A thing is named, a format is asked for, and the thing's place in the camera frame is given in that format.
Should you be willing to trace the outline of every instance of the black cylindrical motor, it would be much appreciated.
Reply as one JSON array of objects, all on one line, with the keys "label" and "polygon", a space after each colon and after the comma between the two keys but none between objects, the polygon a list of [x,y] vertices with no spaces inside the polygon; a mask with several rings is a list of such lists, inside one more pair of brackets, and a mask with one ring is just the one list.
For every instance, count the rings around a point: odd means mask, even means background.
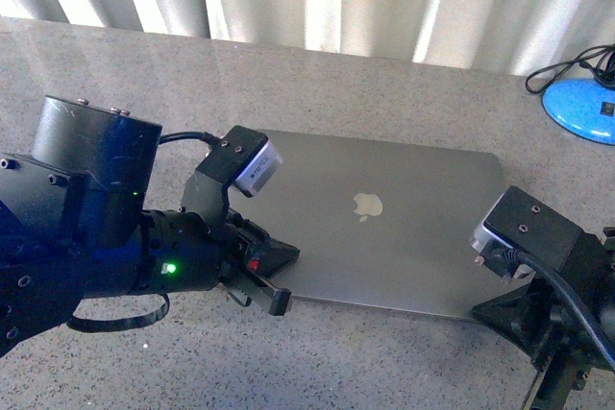
[{"label": "black cylindrical motor", "polygon": [[135,231],[161,130],[125,110],[46,97],[32,157],[89,176],[78,222],[87,247],[119,247]]}]

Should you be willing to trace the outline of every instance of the laptop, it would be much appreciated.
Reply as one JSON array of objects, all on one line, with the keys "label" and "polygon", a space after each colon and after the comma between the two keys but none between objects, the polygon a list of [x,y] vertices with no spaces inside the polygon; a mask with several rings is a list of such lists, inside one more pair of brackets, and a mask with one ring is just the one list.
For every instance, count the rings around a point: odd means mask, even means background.
[{"label": "laptop", "polygon": [[283,164],[231,208],[299,260],[273,277],[294,297],[469,319],[521,285],[474,264],[474,229],[505,191],[487,153],[304,133],[264,132]]}]

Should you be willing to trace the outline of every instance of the blue lamp base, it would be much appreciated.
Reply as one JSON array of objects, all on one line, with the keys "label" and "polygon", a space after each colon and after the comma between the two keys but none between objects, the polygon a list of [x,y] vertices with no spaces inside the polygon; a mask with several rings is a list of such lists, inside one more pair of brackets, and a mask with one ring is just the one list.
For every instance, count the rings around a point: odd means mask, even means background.
[{"label": "blue lamp base", "polygon": [[598,143],[615,145],[615,90],[593,79],[570,79],[549,86],[542,103],[564,129]]}]

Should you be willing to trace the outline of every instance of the black strap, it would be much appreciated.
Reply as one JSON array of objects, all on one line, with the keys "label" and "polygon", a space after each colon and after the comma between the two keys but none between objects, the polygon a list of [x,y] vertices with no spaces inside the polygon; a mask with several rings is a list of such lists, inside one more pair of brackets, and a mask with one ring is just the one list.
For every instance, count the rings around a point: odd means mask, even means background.
[{"label": "black strap", "polygon": [[72,316],[70,321],[66,323],[68,328],[81,331],[82,333],[105,333],[110,331],[125,331],[135,328],[144,328],[151,326],[157,321],[164,319],[164,316],[169,312],[171,301],[167,295],[160,295],[164,298],[164,304],[156,311],[150,312],[143,316],[129,317],[127,319],[117,319],[115,321],[94,321],[92,319],[80,319]]}]

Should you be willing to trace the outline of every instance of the blue desk lamp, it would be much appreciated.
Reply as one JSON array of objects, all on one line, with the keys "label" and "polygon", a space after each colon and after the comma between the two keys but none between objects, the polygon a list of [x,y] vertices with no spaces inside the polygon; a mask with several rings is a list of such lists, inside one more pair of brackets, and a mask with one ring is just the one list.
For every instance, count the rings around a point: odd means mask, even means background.
[{"label": "blue desk lamp", "polygon": [[[534,94],[543,93],[545,111],[564,129],[598,143],[615,145],[614,52],[615,44],[592,47],[574,60],[539,69],[526,79],[526,89]],[[587,62],[597,57],[601,58],[596,66]],[[588,69],[594,79],[557,82],[576,63]],[[537,75],[560,66],[564,67],[540,88],[529,86],[529,81]]]}]

